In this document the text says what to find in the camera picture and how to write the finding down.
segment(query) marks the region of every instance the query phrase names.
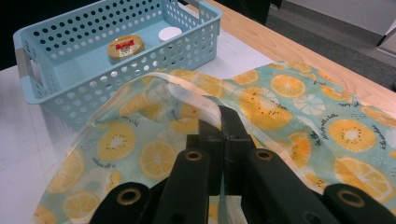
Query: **fruit print fabric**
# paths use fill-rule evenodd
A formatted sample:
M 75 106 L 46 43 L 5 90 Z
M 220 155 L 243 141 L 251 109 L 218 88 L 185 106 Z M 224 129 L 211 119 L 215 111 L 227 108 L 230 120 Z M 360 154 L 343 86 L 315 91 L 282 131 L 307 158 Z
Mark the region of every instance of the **fruit print fabric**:
M 117 185 L 159 183 L 198 119 L 220 127 L 218 105 L 237 111 L 255 145 L 278 153 L 312 190 L 344 182 L 396 209 L 396 119 L 313 66 L 277 62 L 231 79 L 162 70 L 122 85 L 71 146 L 32 222 L 84 223 Z M 218 201 L 210 199 L 209 223 Z

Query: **dark background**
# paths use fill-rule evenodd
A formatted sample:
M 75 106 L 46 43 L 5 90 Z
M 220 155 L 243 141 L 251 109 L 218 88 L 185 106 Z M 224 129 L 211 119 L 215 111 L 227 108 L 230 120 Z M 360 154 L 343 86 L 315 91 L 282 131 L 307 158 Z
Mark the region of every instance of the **dark background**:
M 0 8 L 0 70 L 16 63 L 12 36 L 19 29 L 58 16 L 98 0 L 10 0 Z

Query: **red tape label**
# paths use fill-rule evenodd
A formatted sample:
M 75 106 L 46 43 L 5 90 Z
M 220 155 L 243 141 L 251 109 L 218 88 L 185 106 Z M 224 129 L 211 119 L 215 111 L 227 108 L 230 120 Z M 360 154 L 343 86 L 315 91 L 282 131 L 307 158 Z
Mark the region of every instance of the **red tape label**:
M 132 45 L 134 45 L 134 41 L 133 40 L 128 40 L 128 41 L 125 41 L 125 42 L 117 44 L 116 45 L 116 49 L 123 49 L 125 47 L 130 47 Z

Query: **white cap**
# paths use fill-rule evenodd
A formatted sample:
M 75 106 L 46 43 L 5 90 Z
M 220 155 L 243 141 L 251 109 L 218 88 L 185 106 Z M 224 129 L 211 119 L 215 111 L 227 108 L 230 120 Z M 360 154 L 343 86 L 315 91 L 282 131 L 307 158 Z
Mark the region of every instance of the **white cap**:
M 182 32 L 179 28 L 171 26 L 161 29 L 160 33 L 158 34 L 158 37 L 160 38 L 161 42 L 164 42 L 172 37 L 181 35 L 181 33 Z

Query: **black metal bracket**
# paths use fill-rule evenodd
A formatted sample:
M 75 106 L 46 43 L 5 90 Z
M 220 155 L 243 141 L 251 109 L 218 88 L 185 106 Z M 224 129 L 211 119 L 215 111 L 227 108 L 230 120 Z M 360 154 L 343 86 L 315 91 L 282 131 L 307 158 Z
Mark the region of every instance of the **black metal bracket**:
M 151 189 L 117 186 L 91 224 L 204 224 L 210 195 L 238 195 L 247 223 L 396 223 L 365 192 L 344 184 L 316 194 L 268 149 L 255 148 L 239 115 L 221 106 L 221 128 L 199 121 L 171 174 Z

